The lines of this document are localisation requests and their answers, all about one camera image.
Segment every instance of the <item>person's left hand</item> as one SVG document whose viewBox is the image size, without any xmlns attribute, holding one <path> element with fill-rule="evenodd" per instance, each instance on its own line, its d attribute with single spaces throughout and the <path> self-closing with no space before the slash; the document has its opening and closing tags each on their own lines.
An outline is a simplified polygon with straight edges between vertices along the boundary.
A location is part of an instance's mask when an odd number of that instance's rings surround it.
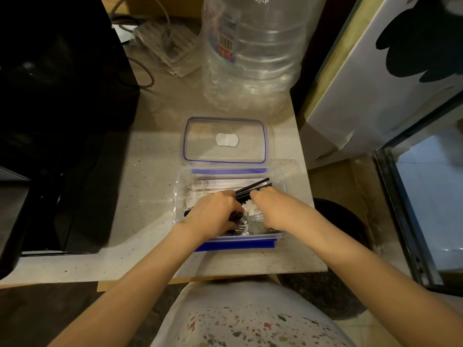
<svg viewBox="0 0 463 347">
<path fill-rule="evenodd" d="M 244 208 L 235 199 L 233 190 L 211 193 L 196 202 L 182 223 L 204 242 L 217 237 L 227 230 L 235 229 L 236 224 L 228 221 L 234 211 L 243 212 Z"/>
</svg>

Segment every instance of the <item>glass door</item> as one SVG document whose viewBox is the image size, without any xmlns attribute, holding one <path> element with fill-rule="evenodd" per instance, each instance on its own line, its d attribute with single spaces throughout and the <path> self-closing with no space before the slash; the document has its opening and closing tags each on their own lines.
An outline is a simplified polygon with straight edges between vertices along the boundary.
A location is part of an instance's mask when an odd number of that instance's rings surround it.
<svg viewBox="0 0 463 347">
<path fill-rule="evenodd" d="M 414 279 L 463 296 L 463 92 L 375 159 Z"/>
</svg>

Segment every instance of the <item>transparent container lid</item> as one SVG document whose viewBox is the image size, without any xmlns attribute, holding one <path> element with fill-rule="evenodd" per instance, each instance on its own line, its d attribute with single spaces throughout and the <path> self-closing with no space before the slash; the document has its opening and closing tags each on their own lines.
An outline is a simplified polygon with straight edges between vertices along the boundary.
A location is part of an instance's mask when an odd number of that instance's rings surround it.
<svg viewBox="0 0 463 347">
<path fill-rule="evenodd" d="M 191 117 L 183 140 L 187 162 L 264 163 L 267 149 L 266 128 L 250 119 Z"/>
</svg>

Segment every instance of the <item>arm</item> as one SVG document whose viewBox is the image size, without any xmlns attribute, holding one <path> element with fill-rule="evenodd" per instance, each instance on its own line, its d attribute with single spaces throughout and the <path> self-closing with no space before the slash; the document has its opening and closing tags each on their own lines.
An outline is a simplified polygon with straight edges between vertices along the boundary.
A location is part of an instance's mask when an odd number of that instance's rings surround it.
<svg viewBox="0 0 463 347">
<path fill-rule="evenodd" d="M 251 197 L 264 224 L 298 237 L 404 346 L 459 346 L 463 318 L 423 287 L 327 221 L 314 208 L 271 187 Z"/>
<path fill-rule="evenodd" d="M 236 227 L 228 221 L 235 210 L 244 212 L 233 190 L 201 198 L 184 221 L 78 316 L 50 346 L 125 346 L 194 250 L 204 241 Z"/>
</svg>

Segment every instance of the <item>hand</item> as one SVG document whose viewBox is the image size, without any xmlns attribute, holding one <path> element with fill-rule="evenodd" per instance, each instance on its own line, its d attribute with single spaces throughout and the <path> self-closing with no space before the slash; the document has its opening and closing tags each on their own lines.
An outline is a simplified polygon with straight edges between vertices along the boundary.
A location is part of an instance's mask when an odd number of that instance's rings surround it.
<svg viewBox="0 0 463 347">
<path fill-rule="evenodd" d="M 251 191 L 251 199 L 262 211 L 265 227 L 285 230 L 289 233 L 301 227 L 304 215 L 315 211 L 297 198 L 271 186 L 263 187 L 259 191 Z"/>
<path fill-rule="evenodd" d="M 203 243 L 236 228 L 233 221 L 228 221 L 234 211 L 245 212 L 233 190 L 211 193 L 196 202 L 182 223 L 192 229 Z"/>
</svg>

